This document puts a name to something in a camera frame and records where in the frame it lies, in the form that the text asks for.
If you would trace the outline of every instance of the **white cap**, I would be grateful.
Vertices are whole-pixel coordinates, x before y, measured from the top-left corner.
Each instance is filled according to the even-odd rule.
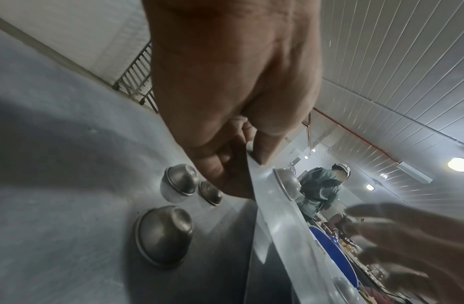
[[[347,166],[346,164],[334,164],[334,166],[340,167],[343,170],[345,170],[345,172],[347,172],[347,178],[350,177],[350,167],[349,166]]]

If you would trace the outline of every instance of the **metal rack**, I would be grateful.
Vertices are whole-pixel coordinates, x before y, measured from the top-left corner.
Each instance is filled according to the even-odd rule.
[[[138,101],[140,105],[149,106],[155,113],[158,113],[152,88],[151,60],[152,43],[148,42],[112,88],[125,93],[129,98]]]

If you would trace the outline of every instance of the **blue bowl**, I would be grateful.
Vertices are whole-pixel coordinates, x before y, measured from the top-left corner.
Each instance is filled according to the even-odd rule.
[[[340,248],[329,238],[327,234],[322,232],[322,230],[314,226],[310,226],[309,229],[330,258],[335,262],[335,264],[337,264],[338,268],[342,271],[347,280],[350,281],[352,286],[358,288],[357,275],[355,274],[355,271],[353,271],[352,265],[350,265],[350,262]]]

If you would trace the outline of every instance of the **person wearing cap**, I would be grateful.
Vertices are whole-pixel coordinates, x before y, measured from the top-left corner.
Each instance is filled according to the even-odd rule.
[[[332,168],[314,168],[300,181],[300,193],[305,197],[297,205],[306,221],[321,210],[328,210],[336,201],[342,183],[350,177],[350,167],[334,164]]]

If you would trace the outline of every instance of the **round light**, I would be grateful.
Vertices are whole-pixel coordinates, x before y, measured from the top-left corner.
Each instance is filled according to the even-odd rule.
[[[464,159],[463,158],[453,158],[450,162],[447,164],[450,169],[458,171],[458,172],[464,172]]]

